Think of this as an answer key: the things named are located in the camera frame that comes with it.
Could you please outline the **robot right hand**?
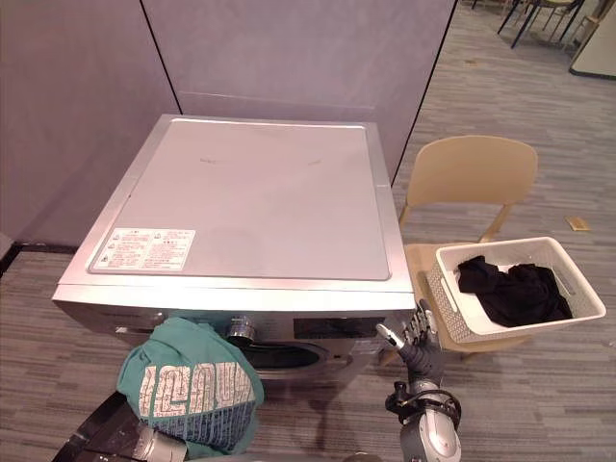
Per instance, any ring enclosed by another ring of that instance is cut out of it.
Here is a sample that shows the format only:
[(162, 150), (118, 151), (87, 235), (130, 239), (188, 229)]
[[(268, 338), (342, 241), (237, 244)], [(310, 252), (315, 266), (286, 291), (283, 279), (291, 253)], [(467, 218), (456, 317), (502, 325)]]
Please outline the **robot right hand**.
[(417, 302), (402, 335), (384, 323), (378, 323), (375, 328), (402, 360), (409, 381), (425, 379), (441, 384), (444, 375), (443, 351), (434, 314), (425, 298)]

